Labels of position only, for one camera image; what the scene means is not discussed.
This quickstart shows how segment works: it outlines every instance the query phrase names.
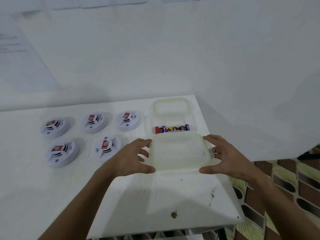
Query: white smoke detector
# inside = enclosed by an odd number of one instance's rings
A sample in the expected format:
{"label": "white smoke detector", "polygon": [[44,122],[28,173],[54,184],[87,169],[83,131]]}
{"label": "white smoke detector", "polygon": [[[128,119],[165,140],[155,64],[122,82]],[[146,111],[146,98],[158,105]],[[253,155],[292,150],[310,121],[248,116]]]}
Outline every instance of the white smoke detector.
{"label": "white smoke detector", "polygon": [[82,120],[82,126],[86,133],[96,133],[107,125],[106,115],[102,112],[93,112],[86,115]]}
{"label": "white smoke detector", "polygon": [[140,119],[135,111],[126,110],[118,114],[116,122],[119,130],[127,132],[137,128],[140,124]]}
{"label": "white smoke detector", "polygon": [[69,123],[64,117],[53,118],[43,124],[40,128],[40,133],[46,139],[54,139],[62,136],[69,129]]}
{"label": "white smoke detector", "polygon": [[49,148],[45,156],[46,163],[54,168],[63,167],[75,160],[79,150],[74,140],[60,141]]}
{"label": "white smoke detector", "polygon": [[121,140],[116,136],[106,136],[94,144],[96,158],[105,162],[113,157],[121,148]]}

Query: forearm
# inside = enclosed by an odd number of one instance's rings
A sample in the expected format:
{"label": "forearm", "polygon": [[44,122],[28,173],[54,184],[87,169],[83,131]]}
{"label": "forearm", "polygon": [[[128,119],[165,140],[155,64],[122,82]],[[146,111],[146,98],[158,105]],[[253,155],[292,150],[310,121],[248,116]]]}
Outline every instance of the forearm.
{"label": "forearm", "polygon": [[272,180],[257,170],[251,184],[283,240],[318,239],[320,230],[290,201]]}
{"label": "forearm", "polygon": [[114,177],[98,169],[39,240],[86,239],[101,201]]}

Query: table top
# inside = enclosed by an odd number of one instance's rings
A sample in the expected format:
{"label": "table top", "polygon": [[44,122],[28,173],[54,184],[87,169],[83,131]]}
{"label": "table top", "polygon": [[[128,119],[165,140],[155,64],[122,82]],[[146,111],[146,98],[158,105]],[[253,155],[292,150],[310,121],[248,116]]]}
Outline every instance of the table top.
{"label": "table top", "polygon": [[[209,133],[195,96],[190,102],[197,133]],[[123,144],[151,137],[151,104],[159,98],[80,104],[0,113],[0,238],[36,239],[84,187],[101,163],[90,154],[95,142],[118,135]],[[124,110],[143,113],[138,128],[121,132],[115,117]],[[81,121],[87,114],[105,112],[108,124],[87,134]],[[40,126],[54,117],[66,117],[70,129],[46,140]],[[45,163],[45,153],[55,142],[73,138],[80,146],[77,158],[61,168]],[[244,216],[226,175],[198,171],[135,174],[118,177],[110,185],[91,226],[89,238],[119,236],[236,224]]]}

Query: red sticker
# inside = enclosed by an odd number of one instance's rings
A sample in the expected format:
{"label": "red sticker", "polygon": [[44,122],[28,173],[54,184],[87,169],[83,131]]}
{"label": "red sticker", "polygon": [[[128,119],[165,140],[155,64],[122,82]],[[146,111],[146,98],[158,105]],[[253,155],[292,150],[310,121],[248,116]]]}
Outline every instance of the red sticker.
{"label": "red sticker", "polygon": [[46,124],[45,126],[49,126],[49,125],[55,124],[56,122],[57,122],[56,120],[53,120],[53,121],[47,122],[47,124]]}
{"label": "red sticker", "polygon": [[95,114],[91,114],[91,115],[89,116],[88,121],[93,121],[93,120],[94,120],[94,117],[95,117]]}
{"label": "red sticker", "polygon": [[125,113],[124,116],[122,117],[123,119],[126,119],[129,116],[130,113]]}
{"label": "red sticker", "polygon": [[56,145],[51,151],[52,152],[61,151],[63,147],[64,145]]}
{"label": "red sticker", "polygon": [[102,143],[102,148],[101,149],[107,149],[108,148],[109,142],[107,140],[104,140]]}

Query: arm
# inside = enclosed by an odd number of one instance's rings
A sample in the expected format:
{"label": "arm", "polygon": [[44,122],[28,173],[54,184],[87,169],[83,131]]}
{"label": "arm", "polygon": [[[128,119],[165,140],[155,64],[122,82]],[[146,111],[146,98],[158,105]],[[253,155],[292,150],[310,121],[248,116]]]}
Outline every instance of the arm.
{"label": "arm", "polygon": [[320,230],[305,216],[303,211],[233,145],[221,136],[208,135],[203,138],[216,145],[214,148],[215,156],[221,162],[217,165],[200,168],[200,173],[222,173],[253,185],[283,240],[316,240],[319,238]]}
{"label": "arm", "polygon": [[155,172],[153,167],[142,164],[144,159],[138,155],[149,157],[142,148],[149,147],[150,143],[150,139],[137,139],[106,161],[38,240],[85,240],[101,201],[116,177]]}

